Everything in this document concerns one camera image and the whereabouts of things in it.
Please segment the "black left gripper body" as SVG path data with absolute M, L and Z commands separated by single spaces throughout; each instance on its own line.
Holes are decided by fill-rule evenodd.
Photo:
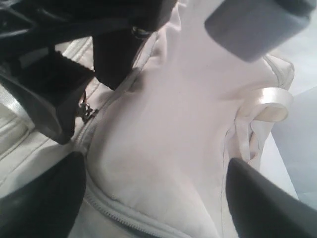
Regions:
M 0 3 L 0 58 L 130 29 L 150 36 L 166 24 L 174 0 L 3 0 Z

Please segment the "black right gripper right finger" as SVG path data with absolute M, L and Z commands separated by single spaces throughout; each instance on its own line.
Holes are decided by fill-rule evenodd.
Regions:
M 230 160 L 226 198 L 240 238 L 315 238 L 317 212 L 242 159 Z

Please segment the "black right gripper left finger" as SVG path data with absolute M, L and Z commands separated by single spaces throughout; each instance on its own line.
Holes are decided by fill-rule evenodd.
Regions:
M 0 200 L 2 238 L 66 238 L 86 189 L 84 157 L 72 152 Z

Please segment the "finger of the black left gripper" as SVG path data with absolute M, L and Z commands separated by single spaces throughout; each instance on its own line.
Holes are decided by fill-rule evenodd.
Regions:
M 59 144 L 73 136 L 79 101 L 93 77 L 91 69 L 49 49 L 0 62 L 2 86 L 35 128 Z
M 93 63 L 97 80 L 115 90 L 129 75 L 149 36 L 135 35 L 130 29 L 93 36 Z

